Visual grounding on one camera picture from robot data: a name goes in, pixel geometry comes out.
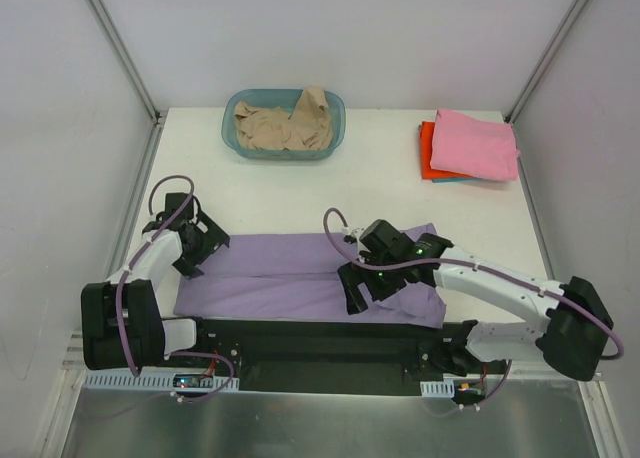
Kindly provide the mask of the purple t shirt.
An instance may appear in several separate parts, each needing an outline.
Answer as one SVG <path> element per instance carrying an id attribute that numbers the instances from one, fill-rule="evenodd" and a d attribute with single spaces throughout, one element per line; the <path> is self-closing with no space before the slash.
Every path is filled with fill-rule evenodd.
<path id="1" fill-rule="evenodd" d="M 436 290 L 408 284 L 350 315 L 337 273 L 344 258 L 322 233 L 235 235 L 211 255 L 203 275 L 183 278 L 173 313 L 201 318 L 412 324 L 439 329 L 446 304 Z"/>

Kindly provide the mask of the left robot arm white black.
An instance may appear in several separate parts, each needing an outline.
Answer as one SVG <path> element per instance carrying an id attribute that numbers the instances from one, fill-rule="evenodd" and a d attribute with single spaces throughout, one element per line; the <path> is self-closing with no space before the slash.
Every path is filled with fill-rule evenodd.
<path id="1" fill-rule="evenodd" d="M 143 242 L 122 268 L 103 282 L 82 289 L 83 357 L 91 370 L 128 367 L 138 375 L 175 352 L 188 366 L 204 365 L 210 341 L 196 333 L 192 319 L 161 317 L 156 291 L 168 271 L 188 280 L 230 236 L 188 193 L 165 196 L 165 209 L 143 228 Z"/>

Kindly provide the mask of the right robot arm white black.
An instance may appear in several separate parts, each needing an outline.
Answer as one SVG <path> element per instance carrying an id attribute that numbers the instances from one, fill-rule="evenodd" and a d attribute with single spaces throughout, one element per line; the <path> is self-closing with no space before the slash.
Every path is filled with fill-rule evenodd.
<path id="1" fill-rule="evenodd" d="M 382 302 L 410 284 L 460 292 L 500 308 L 516 323 L 470 320 L 452 341 L 452 365 L 473 372 L 484 362 L 543 360 L 576 381 L 591 380 L 612 336 L 613 320 L 595 287 L 539 279 L 488 263 L 432 232 L 417 238 L 385 220 L 367 228 L 344 228 L 357 254 L 338 270 L 351 314 L 366 310 L 362 293 Z"/>

